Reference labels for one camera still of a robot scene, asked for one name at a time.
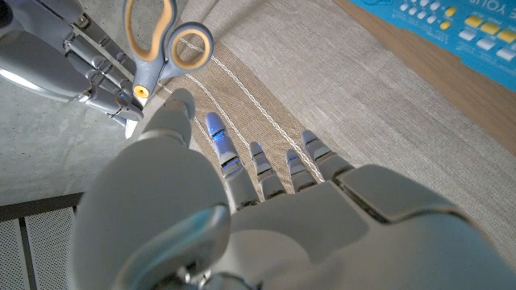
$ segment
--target white thread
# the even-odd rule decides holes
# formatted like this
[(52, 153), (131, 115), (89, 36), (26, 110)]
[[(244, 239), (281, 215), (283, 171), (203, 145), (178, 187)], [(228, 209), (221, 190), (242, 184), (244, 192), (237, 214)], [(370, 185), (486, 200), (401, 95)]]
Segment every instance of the white thread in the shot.
[(239, 137), (240, 141), (242, 141), (242, 143), (245, 145), (245, 147), (249, 150), (249, 143), (248, 143), (248, 141), (246, 141), (245, 138), (242, 136), (242, 134), (240, 134), (240, 131), (238, 129), (236, 129), (235, 124), (229, 119), (229, 117), (227, 116), (227, 114), (224, 111), (224, 109), (218, 104), (217, 100), (215, 100), (215, 98), (211, 95), (210, 91), (208, 91), (208, 89), (200, 81), (198, 81), (195, 77), (192, 77), (192, 75), (190, 75), (189, 73), (187, 73), (186, 76), (190, 80), (192, 80), (194, 83), (196, 83), (204, 91), (206, 96), (208, 96), (210, 98), (210, 100), (217, 107), (217, 109), (220, 112), (220, 114), (222, 114), (223, 117), (226, 119), (226, 121), (229, 124), (229, 126), (235, 131), (235, 133)]
[[(185, 43), (189, 48), (192, 48), (198, 52), (203, 52), (203, 50), (199, 47), (196, 47), (195, 45), (189, 43), (187, 40), (184, 40), (181, 38), (181, 42)], [(302, 151), (302, 149), (293, 141), (290, 136), (287, 135), (285, 130), (281, 128), (281, 126), (274, 121), (274, 118), (267, 112), (264, 107), (261, 106), (261, 104), (255, 99), (255, 97), (249, 92), (249, 90), (242, 84), (242, 82), (239, 80), (239, 78), (229, 69), (225, 64), (223, 64), (220, 60), (218, 60), (215, 56), (211, 56), (211, 59), (223, 69), (226, 74), (233, 79), (233, 81), (243, 90), (243, 93), (245, 93), (246, 96), (248, 96), (249, 100), (255, 105), (255, 107), (267, 118), (267, 120), (273, 125), (273, 127), (280, 132), (281, 136), (289, 142), (290, 146), (293, 147), (293, 149), (297, 152), (297, 154), (301, 157), (303, 161), (305, 161), (306, 164), (310, 167), (312, 172), (317, 176), (320, 182), (323, 182), (323, 176), (315, 166), (315, 164), (306, 156), (306, 154)]]
[[(172, 91), (167, 88), (166, 86), (162, 85), (159, 81), (158, 81), (158, 85), (163, 88), (167, 93), (171, 93), (172, 94)], [(213, 141), (211, 141), (211, 138), (208, 136), (208, 134), (206, 133), (206, 131), (204, 131), (204, 128), (201, 126), (201, 123), (199, 122), (199, 120), (197, 119), (197, 117), (193, 117), (193, 120), (195, 121), (195, 123), (197, 124), (197, 126), (199, 127), (199, 130), (202, 132), (202, 134), (204, 135), (204, 138), (206, 138), (206, 140), (208, 140), (208, 143), (211, 145), (211, 147), (213, 148), (213, 150), (215, 150), (215, 145), (213, 144)]]

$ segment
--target robotic hand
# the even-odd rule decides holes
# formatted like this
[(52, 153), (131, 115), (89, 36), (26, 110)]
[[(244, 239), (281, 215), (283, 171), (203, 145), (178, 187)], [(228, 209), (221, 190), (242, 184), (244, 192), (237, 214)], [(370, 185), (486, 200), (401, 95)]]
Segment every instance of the robotic hand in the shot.
[(302, 142), (326, 181), (288, 151), (296, 193), (287, 194), (252, 143), (260, 202), (225, 126), (208, 114), (225, 193), (210, 162), (188, 149), (194, 111), (189, 92), (175, 91), (83, 196), (73, 288), (516, 288), (455, 205), (389, 169), (352, 167), (310, 131)]
[(140, 121), (132, 83), (90, 42), (136, 70), (77, 1), (0, 0), (0, 77), (54, 100), (77, 99), (123, 126)]

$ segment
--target wooden table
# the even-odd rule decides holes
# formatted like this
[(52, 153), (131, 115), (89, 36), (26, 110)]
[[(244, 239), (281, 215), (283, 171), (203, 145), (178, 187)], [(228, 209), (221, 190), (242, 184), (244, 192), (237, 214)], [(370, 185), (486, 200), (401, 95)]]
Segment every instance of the wooden table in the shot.
[(449, 102), (516, 155), (515, 92), (466, 67), (459, 57), (416, 34), (398, 29), (348, 0), (335, 2)]

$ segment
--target yellow button graphic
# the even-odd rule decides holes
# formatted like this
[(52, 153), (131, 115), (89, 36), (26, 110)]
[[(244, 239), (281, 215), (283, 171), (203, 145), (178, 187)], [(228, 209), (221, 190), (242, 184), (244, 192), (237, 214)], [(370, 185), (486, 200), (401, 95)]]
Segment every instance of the yellow button graphic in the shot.
[(444, 20), (442, 23), (441, 23), (441, 29), (442, 30), (447, 30), (449, 27), (450, 27), (451, 23), (447, 20)]
[(482, 19), (479, 19), (476, 16), (469, 16), (469, 17), (466, 18), (464, 23), (466, 23), (470, 27), (478, 27), (479, 25), (482, 24)]
[(455, 7), (450, 7), (448, 9), (446, 9), (446, 11), (444, 11), (444, 14), (447, 17), (452, 17), (456, 12), (457, 12), (457, 9)]
[(497, 31), (500, 30), (500, 27), (498, 25), (492, 24), (492, 23), (484, 23), (482, 25), (481, 30), (485, 33), (489, 33), (490, 35), (493, 35), (497, 33)]
[(498, 38), (508, 43), (511, 43), (516, 40), (516, 33), (507, 30), (500, 31), (500, 33), (498, 33)]

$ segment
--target scissors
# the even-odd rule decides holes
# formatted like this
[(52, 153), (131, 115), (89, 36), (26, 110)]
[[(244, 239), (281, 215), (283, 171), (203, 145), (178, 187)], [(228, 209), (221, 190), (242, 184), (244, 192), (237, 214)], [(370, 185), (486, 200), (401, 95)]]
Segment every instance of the scissors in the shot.
[[(179, 19), (176, 0), (164, 0), (161, 16), (152, 33), (152, 45), (149, 50), (141, 48), (135, 40), (131, 25), (131, 11), (134, 0), (125, 0), (123, 6), (123, 22), (129, 46), (136, 62), (133, 93), (137, 97), (152, 95), (158, 80), (193, 73), (204, 67), (213, 55), (213, 36), (210, 30), (200, 23), (183, 23), (176, 29), (174, 24)], [(166, 36), (169, 41), (164, 46)], [(194, 62), (182, 60), (177, 54), (177, 44), (181, 37), (195, 34), (204, 42), (202, 56)]]

